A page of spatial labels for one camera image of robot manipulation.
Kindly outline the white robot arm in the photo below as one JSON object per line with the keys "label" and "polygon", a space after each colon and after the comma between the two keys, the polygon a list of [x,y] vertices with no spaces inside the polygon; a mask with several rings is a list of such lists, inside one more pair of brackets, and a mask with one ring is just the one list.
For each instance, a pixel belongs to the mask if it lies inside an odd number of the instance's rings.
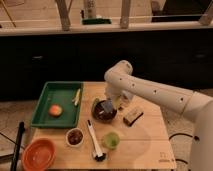
{"label": "white robot arm", "polygon": [[137,78],[132,72],[133,67],[126,60],[121,60],[108,69],[104,74],[106,96],[115,100],[124,92],[129,92],[193,122],[188,171],[213,171],[213,97]]}

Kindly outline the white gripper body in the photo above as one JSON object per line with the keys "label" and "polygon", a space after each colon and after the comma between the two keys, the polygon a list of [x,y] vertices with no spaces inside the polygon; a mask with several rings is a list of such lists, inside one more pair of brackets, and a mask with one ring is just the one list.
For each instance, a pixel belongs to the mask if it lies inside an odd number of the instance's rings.
{"label": "white gripper body", "polygon": [[106,98],[112,102],[113,108],[118,109],[121,107],[121,91],[117,88],[107,85],[105,88]]}

